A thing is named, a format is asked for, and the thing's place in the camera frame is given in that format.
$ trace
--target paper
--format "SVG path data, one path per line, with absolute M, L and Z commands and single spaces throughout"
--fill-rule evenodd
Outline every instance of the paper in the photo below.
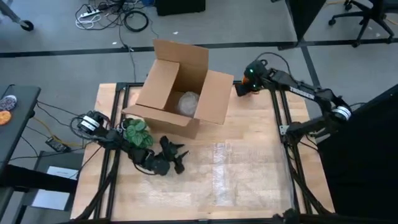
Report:
M 57 175 L 59 177 L 71 178 L 76 180 L 78 171 L 73 169 L 66 169 L 61 167 L 50 166 L 47 170 L 48 174 Z M 64 210 L 68 202 L 69 193 L 56 192 L 51 190 L 38 190 L 36 197 L 32 203 L 33 207 L 51 208 L 57 210 Z

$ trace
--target extension cord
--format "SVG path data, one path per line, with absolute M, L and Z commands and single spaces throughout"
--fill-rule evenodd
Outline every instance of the extension cord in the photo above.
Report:
M 101 12 L 102 11 L 100 11 L 98 9 L 95 9 L 95 10 L 92 10 L 91 12 L 85 12 L 85 13 L 81 14 L 80 18 L 86 18 L 86 17 L 89 17 L 89 16 L 94 16 L 95 14 L 99 14 Z

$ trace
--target cardboard box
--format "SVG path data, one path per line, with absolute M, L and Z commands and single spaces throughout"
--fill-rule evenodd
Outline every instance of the cardboard box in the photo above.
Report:
M 143 117 L 148 126 L 195 138 L 200 120 L 223 124 L 234 77 L 208 70 L 208 49 L 154 40 L 156 59 L 135 105 L 122 112 Z M 200 95 L 193 118 L 179 115 L 187 91 Z

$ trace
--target artificial plant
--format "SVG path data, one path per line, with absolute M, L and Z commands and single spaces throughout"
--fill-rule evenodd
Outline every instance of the artificial plant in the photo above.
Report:
M 147 148 L 154 144 L 154 138 L 146 130 L 147 124 L 140 119 L 130 119 L 124 137 L 140 148 Z

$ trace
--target wooden table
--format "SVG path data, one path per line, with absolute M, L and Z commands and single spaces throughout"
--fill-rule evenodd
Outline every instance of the wooden table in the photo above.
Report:
M 115 84 L 101 84 L 95 103 L 95 110 L 109 117 L 114 89 Z M 134 104 L 138 94 L 139 88 L 131 88 L 129 105 Z M 287 98 L 292 120 L 308 120 L 304 100 L 289 93 Z M 238 98 L 232 89 L 225 124 L 202 122 L 195 140 L 151 133 L 156 141 L 167 135 L 171 141 L 185 144 L 181 152 L 190 151 L 184 157 L 185 172 L 177 175 L 171 168 L 165 177 L 147 176 L 135 170 L 122 152 L 113 221 L 266 218 L 292 207 L 286 158 L 268 91 Z M 97 148 L 96 144 L 89 145 L 83 162 Z M 327 209 L 333 211 L 317 152 L 302 144 L 298 149 L 308 187 Z M 159 144 L 155 144 L 153 150 L 159 152 Z M 103 155 L 104 151 L 100 150 L 80 174 L 72 218 L 85 209 L 98 188 Z M 107 198 L 106 192 L 103 215 Z

